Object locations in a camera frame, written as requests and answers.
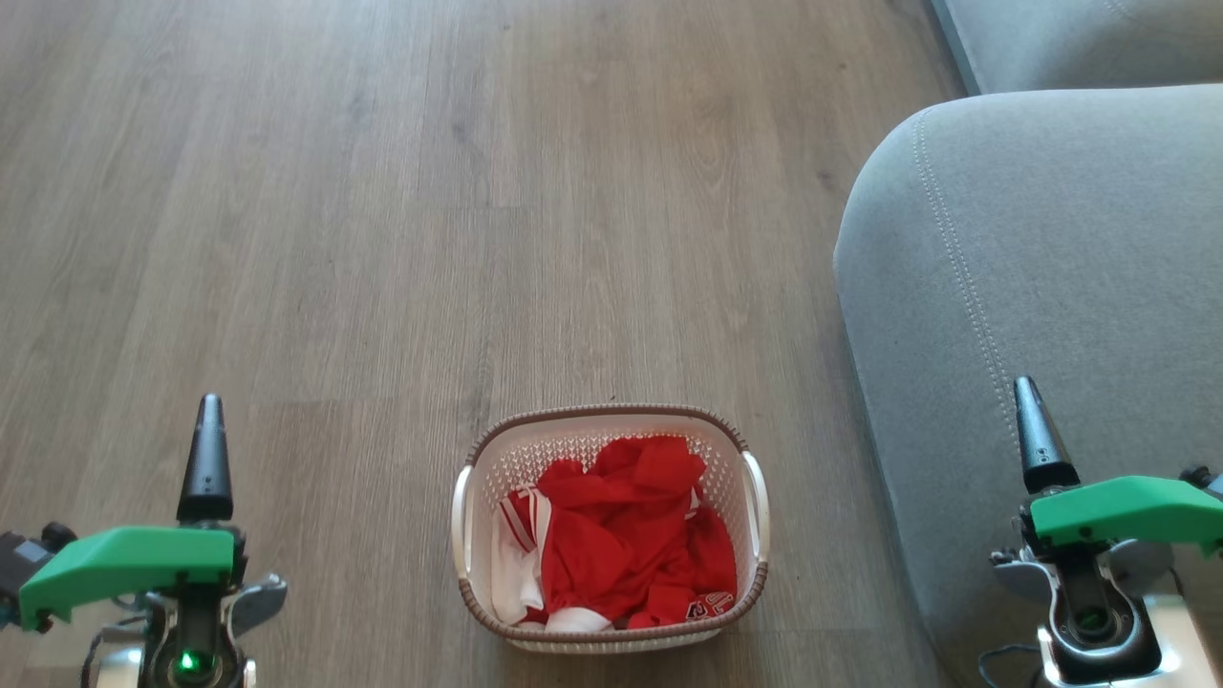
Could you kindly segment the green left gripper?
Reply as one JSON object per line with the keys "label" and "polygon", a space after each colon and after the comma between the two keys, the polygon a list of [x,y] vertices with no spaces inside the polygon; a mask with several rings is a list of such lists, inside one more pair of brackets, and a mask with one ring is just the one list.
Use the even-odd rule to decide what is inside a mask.
{"label": "green left gripper", "polygon": [[[232,514],[223,400],[204,395],[183,470],[179,522],[223,522]],[[182,584],[227,585],[235,545],[223,528],[114,527],[82,536],[35,565],[20,583],[17,626],[43,633],[45,618],[70,622],[75,609],[106,598],[174,591]]]}

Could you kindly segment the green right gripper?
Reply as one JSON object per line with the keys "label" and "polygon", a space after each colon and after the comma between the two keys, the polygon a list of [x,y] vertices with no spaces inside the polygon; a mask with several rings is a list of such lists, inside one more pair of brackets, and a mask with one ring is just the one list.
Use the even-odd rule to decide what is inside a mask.
{"label": "green right gripper", "polygon": [[[1022,488],[1040,495],[1082,483],[1033,378],[1014,379]],[[1222,502],[1188,481],[1119,477],[1036,499],[1036,536],[1055,547],[1137,540],[1192,544],[1210,558],[1221,551]]]}

